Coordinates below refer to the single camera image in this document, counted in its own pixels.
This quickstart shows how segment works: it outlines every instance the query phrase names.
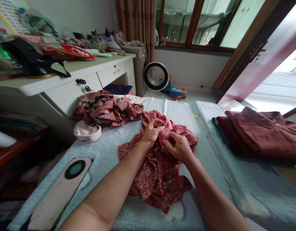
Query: maroon shirt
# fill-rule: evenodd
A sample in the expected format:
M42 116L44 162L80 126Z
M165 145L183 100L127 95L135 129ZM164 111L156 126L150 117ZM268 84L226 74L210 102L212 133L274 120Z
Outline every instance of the maroon shirt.
M250 153L296 160L296 124L279 112L256 112L246 107L240 113L225 114Z

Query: desk drawer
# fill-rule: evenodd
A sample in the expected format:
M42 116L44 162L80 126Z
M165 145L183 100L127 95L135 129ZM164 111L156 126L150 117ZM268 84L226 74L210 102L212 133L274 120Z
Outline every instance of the desk drawer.
M102 90L97 74L92 74L81 77L86 81L87 86L91 90L97 92ZM78 105L78 98L87 94L85 85L77 84L75 80L66 84L60 85L56 88L45 91L45 94L67 115L70 116L72 111Z
M125 62L118 63L116 65L110 66L103 70L97 71L100 83L102 87L109 85L115 79L126 73L126 64Z

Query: window frame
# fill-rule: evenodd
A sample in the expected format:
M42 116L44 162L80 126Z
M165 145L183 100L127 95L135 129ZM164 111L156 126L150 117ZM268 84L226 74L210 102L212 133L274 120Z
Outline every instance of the window frame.
M163 42L162 39L162 29L163 29L163 19L164 19L164 10L165 10L165 1L162 0L162 6L161 6L161 16L160 16L160 31L159 31L159 37L160 37L160 44ZM200 14L202 11L202 7L204 4L204 0L196 0L195 1L195 6L193 9L189 29L187 31L185 43L175 43L175 42L166 42L166 47L174 47L174 48L182 48L182 49L193 49L193 50L201 50L201 51L211 51L211 52L217 52L217 53L225 53L225 54L232 54L235 49L234 48L228 48L228 47L221 47L220 44L222 43L226 32L229 28L230 23L232 22L242 0L237 0L234 9L232 13L230 14L224 29L221 33L221 36L218 40L218 43L216 46L211 47L211 46L204 46L204 45L195 45L192 44L193 38L196 32L196 28L200 19Z

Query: black bag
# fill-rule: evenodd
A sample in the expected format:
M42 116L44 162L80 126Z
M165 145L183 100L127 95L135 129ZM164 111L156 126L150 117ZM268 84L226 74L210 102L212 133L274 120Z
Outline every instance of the black bag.
M56 74L62 77L71 77L66 71L64 63L49 55L38 53L28 42L21 38L16 38L10 42L1 43L4 50L11 53L22 66L22 71L28 77L46 77L49 74ZM53 63L59 63L65 70L66 74L51 68Z

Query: light blue bedsheet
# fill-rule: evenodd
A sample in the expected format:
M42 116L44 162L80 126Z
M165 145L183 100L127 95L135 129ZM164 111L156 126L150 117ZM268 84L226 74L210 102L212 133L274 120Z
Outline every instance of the light blue bedsheet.
M268 230L296 230L296 190L292 188L267 161L236 157L222 141L211 121L225 116L216 104L196 101L146 99L146 111L158 110L176 124L188 127L198 138L195 156L237 208ZM130 121L119 128L104 128L101 138L94 143L77 140L47 175L8 228L18 231L38 203L46 195L72 158L94 159L78 190L64 211L57 228L71 211L119 162L118 146L129 142L139 132L141 121ZM194 186L186 167L180 174ZM114 230L204 230L195 189L186 192L183 199L172 205L168 214L144 203L140 196L128 196L114 223Z

